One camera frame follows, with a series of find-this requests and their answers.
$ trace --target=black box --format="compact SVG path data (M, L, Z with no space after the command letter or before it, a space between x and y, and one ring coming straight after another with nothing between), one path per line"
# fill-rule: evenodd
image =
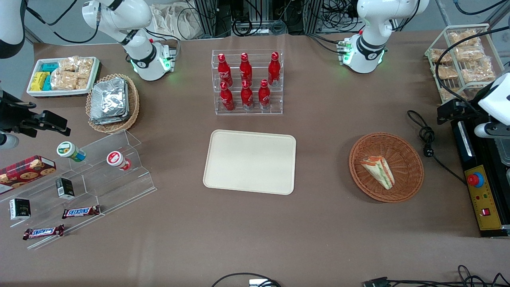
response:
M30 218L30 201L23 198L13 198L9 201L11 220Z
M59 178L56 181L57 192L60 198L71 200L74 198L74 189L72 182L65 178Z

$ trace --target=yellow snack package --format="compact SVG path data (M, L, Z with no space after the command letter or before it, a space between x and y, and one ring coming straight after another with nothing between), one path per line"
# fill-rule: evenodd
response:
M46 77L49 76L49 72L36 72L34 75L34 79L30 84L30 90L32 91L42 91L42 87L44 86L44 81Z

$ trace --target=wicker basket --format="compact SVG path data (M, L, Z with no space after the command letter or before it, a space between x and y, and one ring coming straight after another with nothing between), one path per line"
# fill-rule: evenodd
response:
M383 156L395 178L386 190L360 164L369 156ZM389 133L371 133L360 138L349 155L352 178L364 193L382 202L402 202L414 196L423 183L423 164L415 149L404 139Z
M121 74L113 74L108 75L106 77L103 77L99 79L97 82L104 82L109 81L113 78L123 78L127 82L127 96L129 97L129 111L131 113L130 118L125 122L118 122L118 123L112 123L107 125L96 125L92 121L89 121L89 125L98 132L103 133L116 133L120 130L129 129L136 121L136 118L138 117L138 112L140 111L140 99L138 97L138 90L135 87L135 84L133 81L126 75ZM92 90L89 91L89 94L87 95L87 105L85 106L85 112L90 118L90 101L92 98Z

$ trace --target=coca-cola bottle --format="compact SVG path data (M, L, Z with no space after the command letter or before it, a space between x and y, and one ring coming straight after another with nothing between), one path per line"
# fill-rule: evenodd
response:
M223 103L227 111L233 111L236 108L236 105L234 104L232 92L228 89L227 83L221 82L220 88L221 88L220 92L221 102Z
M247 81L249 86L251 87L251 78L253 73L251 71L251 64L248 61L248 54L241 54L241 65L239 66L239 71L241 72L241 81Z
M230 72L230 66L225 60L224 54L218 54L218 73L220 74L220 79L222 82L227 83L228 87L232 87L232 84L234 83L232 81L232 74Z
M280 84L280 61L278 61L278 52L271 54L271 63L269 63L269 85L274 87Z
M271 91L267 87L267 80L263 79L260 81L260 89L259 89L259 104L260 108L263 110L268 110L270 107L269 96L271 95Z
M241 100L243 101L243 109L249 111L253 108L253 92L250 89L248 81L241 82L243 89L241 90Z

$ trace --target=brown table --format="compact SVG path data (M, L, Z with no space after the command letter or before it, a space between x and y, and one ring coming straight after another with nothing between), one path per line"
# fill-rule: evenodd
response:
M440 100L422 58L438 33L394 33L384 61L367 75L339 66L304 36L187 41L175 72L155 82L137 77L117 44L36 44L36 59L96 56L102 76L134 80L141 111L130 131L142 141L140 157L158 190L36 251L26 250L3 210L0 285L207 287L229 273L256 272L288 287L355 287L381 276L452 280L459 264L485 278L507 272L508 241L478 238L466 188L434 160L423 158L423 187L399 204L367 197L349 173L350 148L367 133L390 132L421 151L408 109L432 125L436 155L461 173L449 126L435 125ZM284 49L283 115L215 115L211 50L244 47ZM69 119L69 139L79 146L105 136L87 125L84 98L24 99ZM293 135L294 192L206 188L203 169L216 129ZM66 139L54 132L22 136L18 148L0 152L0 165L33 154L55 158ZM247 278L226 285L247 286Z

